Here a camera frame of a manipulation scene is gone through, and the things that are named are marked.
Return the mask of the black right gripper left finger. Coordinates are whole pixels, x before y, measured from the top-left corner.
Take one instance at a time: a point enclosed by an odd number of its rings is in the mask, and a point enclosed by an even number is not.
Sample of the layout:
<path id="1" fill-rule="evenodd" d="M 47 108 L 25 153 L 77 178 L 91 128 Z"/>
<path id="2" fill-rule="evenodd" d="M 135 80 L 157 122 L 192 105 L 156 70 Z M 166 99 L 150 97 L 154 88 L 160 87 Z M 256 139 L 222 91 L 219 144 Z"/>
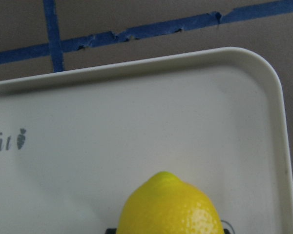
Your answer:
<path id="1" fill-rule="evenodd" d="M 107 228 L 105 231 L 105 234 L 116 234 L 117 229 L 116 228 Z"/>

